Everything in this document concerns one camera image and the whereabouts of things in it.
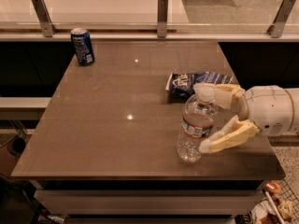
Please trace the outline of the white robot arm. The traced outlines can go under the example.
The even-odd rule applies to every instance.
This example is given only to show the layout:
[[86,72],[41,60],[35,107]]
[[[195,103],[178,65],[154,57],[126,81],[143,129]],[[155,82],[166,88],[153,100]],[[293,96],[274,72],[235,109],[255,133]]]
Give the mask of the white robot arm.
[[212,91],[216,104],[236,114],[223,126],[200,143],[199,151],[216,153],[246,143],[260,133],[280,136],[299,130],[299,88],[254,86],[248,90],[236,84],[197,83],[196,94],[204,89]]

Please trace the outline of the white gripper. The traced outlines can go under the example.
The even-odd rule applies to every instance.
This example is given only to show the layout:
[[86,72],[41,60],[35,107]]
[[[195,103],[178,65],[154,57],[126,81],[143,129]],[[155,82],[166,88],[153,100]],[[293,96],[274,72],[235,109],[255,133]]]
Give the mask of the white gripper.
[[259,130],[265,136],[294,133],[294,88],[255,86],[245,91],[236,84],[196,83],[193,90],[200,101],[224,109],[239,104],[238,115],[200,143],[201,153],[240,146]]

